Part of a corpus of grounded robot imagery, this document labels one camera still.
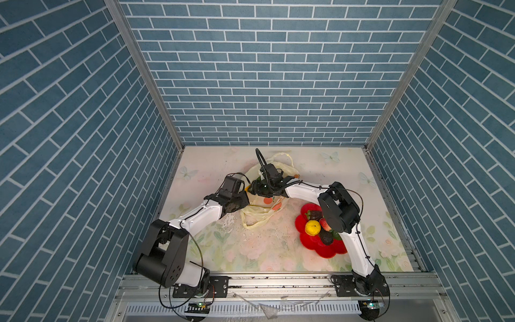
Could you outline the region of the yellowish plastic fruit-print bag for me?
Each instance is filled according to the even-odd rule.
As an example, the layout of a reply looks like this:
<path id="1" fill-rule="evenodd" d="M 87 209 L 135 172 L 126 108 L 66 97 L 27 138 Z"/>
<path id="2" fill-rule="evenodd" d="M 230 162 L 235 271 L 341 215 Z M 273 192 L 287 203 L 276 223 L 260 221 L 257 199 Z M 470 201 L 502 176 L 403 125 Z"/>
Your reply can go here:
<path id="1" fill-rule="evenodd" d="M 299 171 L 295 169 L 292 157 L 285 152 L 278 152 L 266 160 L 273 164 L 277 170 L 283 171 L 283 178 L 288 176 L 299 178 Z M 249 205 L 240 211 L 242 225 L 245 229 L 256 229 L 265 225 L 269 219 L 283 209 L 288 200 L 286 197 L 273 196 L 267 187 L 266 180 L 260 171 L 259 164 L 252 166 L 245 175 L 253 179 L 251 185 L 246 185 L 245 191 Z"/>

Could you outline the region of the dark mangosteen toy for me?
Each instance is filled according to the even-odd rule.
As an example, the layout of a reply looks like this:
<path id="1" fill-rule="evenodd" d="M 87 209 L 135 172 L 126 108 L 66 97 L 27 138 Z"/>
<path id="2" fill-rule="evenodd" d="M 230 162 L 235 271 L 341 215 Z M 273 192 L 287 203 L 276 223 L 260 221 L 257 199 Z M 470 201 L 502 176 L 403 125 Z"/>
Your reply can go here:
<path id="1" fill-rule="evenodd" d="M 317 210 L 307 211 L 306 216 L 309 221 L 320 221 L 323 218 L 322 211 Z"/>

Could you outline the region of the yellow lemon toy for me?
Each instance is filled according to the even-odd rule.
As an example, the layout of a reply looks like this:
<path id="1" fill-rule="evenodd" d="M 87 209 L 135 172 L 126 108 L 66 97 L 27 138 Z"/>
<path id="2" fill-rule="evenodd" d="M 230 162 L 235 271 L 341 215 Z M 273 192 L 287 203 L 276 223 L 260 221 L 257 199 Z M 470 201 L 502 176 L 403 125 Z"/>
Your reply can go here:
<path id="1" fill-rule="evenodd" d="M 317 220 L 310 220 L 305 224 L 304 231 L 309 236 L 317 236 L 321 231 L 321 224 Z"/>

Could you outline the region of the red flower-shaped plastic plate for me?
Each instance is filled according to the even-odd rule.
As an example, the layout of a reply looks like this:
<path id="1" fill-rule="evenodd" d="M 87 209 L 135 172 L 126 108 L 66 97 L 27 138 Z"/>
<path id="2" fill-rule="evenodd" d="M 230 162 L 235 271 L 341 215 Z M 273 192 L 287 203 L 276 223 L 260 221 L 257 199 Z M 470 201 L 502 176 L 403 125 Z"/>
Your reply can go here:
<path id="1" fill-rule="evenodd" d="M 324 245 L 319 235 L 309 236 L 305 233 L 305 224 L 309 221 L 306 213 L 310 210 L 322 211 L 321 207 L 314 203 L 307 203 L 301 207 L 300 215 L 295 219 L 295 228 L 299 232 L 301 244 L 308 250 L 316 252 L 320 257 L 330 259 L 337 254 L 346 254 L 347 248 L 343 241 L 334 240 L 329 246 Z"/>

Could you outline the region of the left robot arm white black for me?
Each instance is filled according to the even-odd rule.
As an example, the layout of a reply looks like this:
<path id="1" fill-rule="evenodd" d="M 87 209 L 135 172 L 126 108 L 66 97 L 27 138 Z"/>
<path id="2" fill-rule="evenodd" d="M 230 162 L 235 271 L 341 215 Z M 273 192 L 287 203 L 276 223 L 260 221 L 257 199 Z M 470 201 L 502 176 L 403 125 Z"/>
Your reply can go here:
<path id="1" fill-rule="evenodd" d="M 185 284 L 206 289 L 209 270 L 203 264 L 186 261 L 189 241 L 206 226 L 248 205 L 246 191 L 221 191 L 207 196 L 204 203 L 182 217 L 155 220 L 135 257 L 134 271 L 165 288 Z"/>

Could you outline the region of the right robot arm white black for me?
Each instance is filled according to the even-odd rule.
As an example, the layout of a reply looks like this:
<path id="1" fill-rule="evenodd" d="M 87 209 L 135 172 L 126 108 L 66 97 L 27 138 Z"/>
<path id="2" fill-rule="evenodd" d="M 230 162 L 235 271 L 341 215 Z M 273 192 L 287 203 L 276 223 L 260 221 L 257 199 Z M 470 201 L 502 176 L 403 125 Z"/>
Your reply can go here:
<path id="1" fill-rule="evenodd" d="M 362 208 L 341 183 L 334 182 L 329 186 L 322 186 L 306 183 L 295 177 L 286 177 L 273 183 L 263 179 L 251 183 L 248 192 L 265 198 L 281 196 L 316 203 L 321 207 L 323 217 L 328 221 L 330 228 L 342 238 L 350 255 L 355 278 L 369 283 L 379 279 L 380 270 L 367 253 L 360 232 Z"/>

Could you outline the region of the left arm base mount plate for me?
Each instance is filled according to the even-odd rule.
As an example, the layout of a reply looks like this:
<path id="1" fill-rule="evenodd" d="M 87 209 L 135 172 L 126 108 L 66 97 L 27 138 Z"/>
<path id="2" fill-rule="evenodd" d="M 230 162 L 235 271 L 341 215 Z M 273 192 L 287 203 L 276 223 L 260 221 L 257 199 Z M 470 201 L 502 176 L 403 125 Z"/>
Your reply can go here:
<path id="1" fill-rule="evenodd" d="M 226 298 L 229 286 L 228 276 L 210 276 L 205 277 L 197 287 L 187 284 L 176 284 L 173 289 L 172 297 L 174 299 L 188 299 L 190 297 L 211 297 Z"/>

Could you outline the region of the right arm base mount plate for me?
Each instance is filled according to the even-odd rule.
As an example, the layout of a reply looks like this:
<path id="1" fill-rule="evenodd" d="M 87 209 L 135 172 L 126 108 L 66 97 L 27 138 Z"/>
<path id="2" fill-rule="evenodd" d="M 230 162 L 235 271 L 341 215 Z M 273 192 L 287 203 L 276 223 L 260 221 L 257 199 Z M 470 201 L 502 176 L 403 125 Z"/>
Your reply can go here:
<path id="1" fill-rule="evenodd" d="M 335 287 L 338 297 L 372 297 L 390 295 L 390 288 L 381 274 L 374 272 L 363 277 L 360 275 L 331 275 L 329 280 Z"/>

